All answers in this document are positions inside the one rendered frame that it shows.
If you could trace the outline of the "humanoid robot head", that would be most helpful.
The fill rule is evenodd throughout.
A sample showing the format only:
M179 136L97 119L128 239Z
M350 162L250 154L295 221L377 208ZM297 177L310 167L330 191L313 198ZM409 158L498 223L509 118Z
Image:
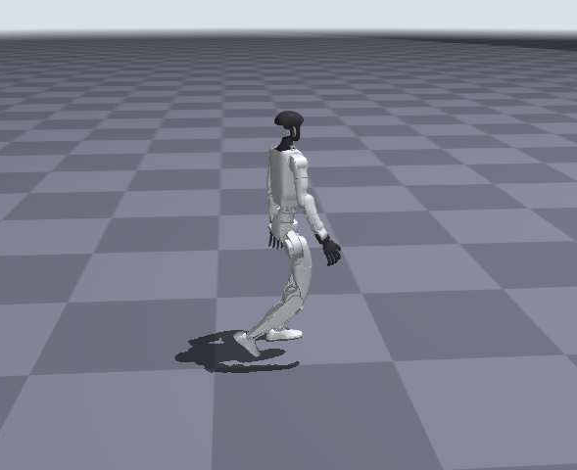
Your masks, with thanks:
M303 121L304 118L300 114L292 111L285 111L276 116L274 123L277 125L283 125L285 129L290 129L290 135L282 137L280 145L276 147L275 150L280 152L291 150L290 145L293 145L293 141L298 141L300 139L300 126ZM296 135L293 126L296 128Z

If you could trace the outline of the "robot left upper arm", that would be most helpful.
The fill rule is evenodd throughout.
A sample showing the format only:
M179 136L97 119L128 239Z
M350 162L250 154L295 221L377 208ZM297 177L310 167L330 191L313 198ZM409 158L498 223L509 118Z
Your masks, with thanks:
M271 183L270 183L270 153L272 151L274 147L270 148L268 151L268 157L269 157L269 164L268 164L268 174L267 174L267 182L266 182L266 186L267 189L271 192Z

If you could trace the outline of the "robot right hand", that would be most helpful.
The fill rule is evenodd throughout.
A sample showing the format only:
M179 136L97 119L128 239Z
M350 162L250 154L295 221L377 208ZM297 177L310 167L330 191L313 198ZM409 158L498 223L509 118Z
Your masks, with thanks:
M329 235L323 241L321 240L321 238L319 237L318 234L315 234L315 237L316 237L318 243L323 245L323 251L324 251L324 253L327 257L327 260L328 260L327 266L329 266L330 264L333 265L334 263L337 263L338 259L340 259L340 257L341 257L339 252L338 252L338 251L341 251L341 247L339 245L337 245L336 243L334 243L332 240L329 240L330 239ZM338 249L338 251L337 251L337 249ZM337 258L337 256L338 256L338 258ZM331 261L332 261L332 263L331 263Z

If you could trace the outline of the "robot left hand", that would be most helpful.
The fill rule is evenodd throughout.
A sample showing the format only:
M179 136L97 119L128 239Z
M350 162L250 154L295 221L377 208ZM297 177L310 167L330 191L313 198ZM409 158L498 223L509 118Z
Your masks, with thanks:
M271 223L271 222L270 222L270 223ZM272 233L271 233L270 231L269 231L269 233L270 233L270 237L269 237L269 245L268 245L268 246L270 247L270 245L271 245L271 240L272 240L272 236L273 236L273 235L272 235ZM273 236L273 246L272 246L273 248L275 247L275 241L276 241L276 238ZM278 248L279 248L279 241L277 240L277 247L276 247L276 249L278 249ZM281 242L281 248L283 248L282 242Z

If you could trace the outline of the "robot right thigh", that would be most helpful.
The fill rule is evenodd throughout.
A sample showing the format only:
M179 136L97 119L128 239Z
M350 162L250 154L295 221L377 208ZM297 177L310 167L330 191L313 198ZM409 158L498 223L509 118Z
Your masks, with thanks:
M283 247L288 257L291 257L291 269L295 281L295 290L288 291L284 303L294 295L302 298L303 303L308 295L312 281L312 258L308 243L303 236L297 236L289 231L284 234Z

